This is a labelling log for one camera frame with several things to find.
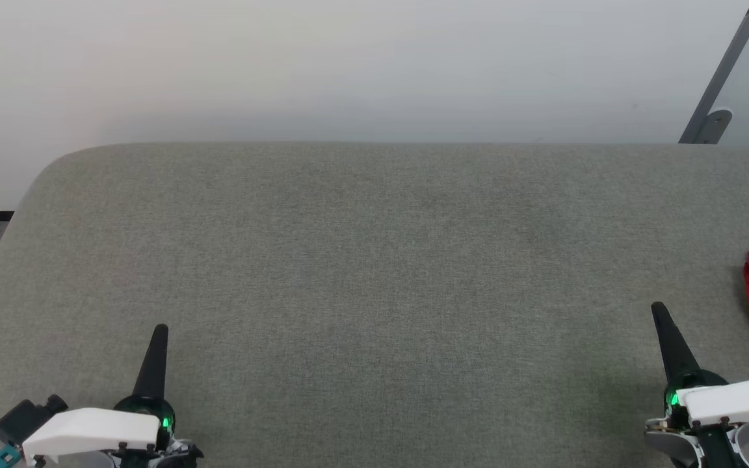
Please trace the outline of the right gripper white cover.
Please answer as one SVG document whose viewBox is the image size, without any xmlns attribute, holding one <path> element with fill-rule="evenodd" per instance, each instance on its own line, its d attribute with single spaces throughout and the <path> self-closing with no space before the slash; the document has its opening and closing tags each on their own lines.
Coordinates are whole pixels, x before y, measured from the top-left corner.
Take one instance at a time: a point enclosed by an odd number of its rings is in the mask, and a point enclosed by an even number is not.
<svg viewBox="0 0 749 468">
<path fill-rule="evenodd" d="M 714 424 L 749 424 L 749 380 L 728 383 L 701 370 L 692 350 L 662 302 L 651 305 L 668 387 L 664 408 L 678 430 Z"/>
</svg>

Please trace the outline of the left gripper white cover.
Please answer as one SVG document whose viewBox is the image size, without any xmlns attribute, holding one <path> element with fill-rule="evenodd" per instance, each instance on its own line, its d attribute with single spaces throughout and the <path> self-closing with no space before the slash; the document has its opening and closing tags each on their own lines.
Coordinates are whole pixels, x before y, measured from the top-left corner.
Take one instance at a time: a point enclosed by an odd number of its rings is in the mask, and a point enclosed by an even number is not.
<svg viewBox="0 0 749 468">
<path fill-rule="evenodd" d="M 164 400 L 168 338 L 169 327 L 156 325 L 133 394 L 112 409 L 69 409 L 57 396 L 33 406 L 23 438 L 27 465 L 91 453 L 108 456 L 114 465 L 155 465 L 176 455 L 176 416 Z"/>
</svg>

